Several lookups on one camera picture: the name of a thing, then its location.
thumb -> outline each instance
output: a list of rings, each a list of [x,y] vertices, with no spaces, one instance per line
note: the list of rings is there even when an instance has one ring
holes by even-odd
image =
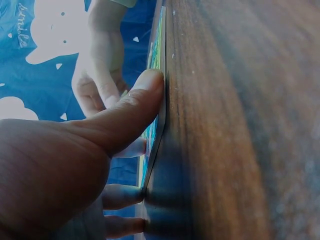
[[[85,128],[95,129],[87,139],[105,149],[109,157],[124,150],[157,116],[164,93],[164,75],[146,70],[131,91],[116,105],[83,120]]]

fingernail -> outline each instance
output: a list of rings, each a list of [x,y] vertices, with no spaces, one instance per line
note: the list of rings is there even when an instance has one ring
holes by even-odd
[[[156,91],[164,80],[164,74],[156,69],[145,70],[136,80],[132,90],[143,89]]]

white pattern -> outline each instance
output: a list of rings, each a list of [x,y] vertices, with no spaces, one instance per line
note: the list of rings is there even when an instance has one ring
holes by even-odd
[[[7,96],[0,99],[1,119],[39,120],[37,114],[25,108],[24,102],[15,96]]]
[[[79,53],[88,36],[84,0],[35,0],[34,16],[30,33],[37,48],[25,58],[29,64]]]
[[[61,118],[62,120],[65,120],[65,121],[68,120],[66,113],[62,114],[62,116],[61,116],[60,118]]]
[[[62,63],[57,63],[57,64],[55,65],[55,68],[56,68],[57,70],[59,70],[59,69],[61,68],[61,66],[62,66]]]

white cloud print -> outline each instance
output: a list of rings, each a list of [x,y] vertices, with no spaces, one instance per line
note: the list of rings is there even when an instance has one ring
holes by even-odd
[[[37,114],[31,109],[25,108],[24,102],[15,96],[0,99],[1,119],[39,120]]]

finger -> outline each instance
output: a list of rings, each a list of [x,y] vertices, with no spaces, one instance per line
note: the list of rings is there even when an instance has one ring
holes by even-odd
[[[92,79],[96,84],[104,106],[107,109],[114,106],[120,100],[120,95],[107,64],[103,61],[95,60],[92,74]]]
[[[101,97],[98,94],[92,95],[91,98],[94,103],[95,109],[97,109],[99,112],[106,109]]]
[[[137,186],[107,184],[102,191],[102,205],[105,210],[118,210],[141,203],[143,194]]]
[[[122,76],[122,70],[120,68],[112,71],[110,74],[120,95],[122,95],[126,90],[129,90],[129,87]]]
[[[147,140],[139,137],[131,143],[125,150],[114,155],[115,158],[135,158],[146,153]]]
[[[139,217],[105,216],[106,238],[118,239],[144,231],[145,220]]]
[[[81,126],[77,130],[78,135],[104,148],[112,157],[136,140],[155,119],[163,92],[163,74],[157,70],[146,70],[114,107],[72,124]]]
[[[96,108],[96,104],[94,100],[90,96],[81,96],[78,94],[75,94],[75,98],[77,102],[79,103],[79,106],[81,110],[83,111],[83,114],[88,118],[91,116],[94,116],[95,114],[101,112]]]

